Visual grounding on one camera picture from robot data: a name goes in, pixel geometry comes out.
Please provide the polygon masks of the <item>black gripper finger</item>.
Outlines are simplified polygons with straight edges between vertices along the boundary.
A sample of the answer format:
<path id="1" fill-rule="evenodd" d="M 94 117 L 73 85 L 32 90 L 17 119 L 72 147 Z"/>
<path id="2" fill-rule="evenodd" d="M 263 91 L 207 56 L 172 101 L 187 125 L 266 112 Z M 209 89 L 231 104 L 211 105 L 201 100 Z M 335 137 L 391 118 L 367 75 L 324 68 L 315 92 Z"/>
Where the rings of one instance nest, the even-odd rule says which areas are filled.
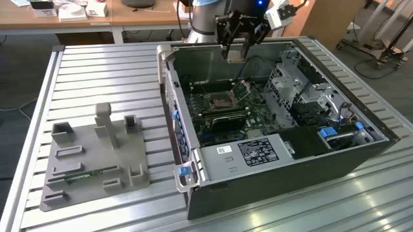
<path id="1" fill-rule="evenodd" d="M 221 46 L 221 57 L 223 59 L 227 59 L 227 54 L 228 54 L 229 46 L 232 42 L 229 16 L 216 15 L 215 23 L 216 23 L 216 42 Z"/>
<path id="2" fill-rule="evenodd" d="M 242 58 L 246 58 L 250 47 L 263 42 L 268 32 L 270 32 L 270 24 L 267 20 L 264 20 L 259 25 L 252 26 L 247 30 L 240 50 Z"/>

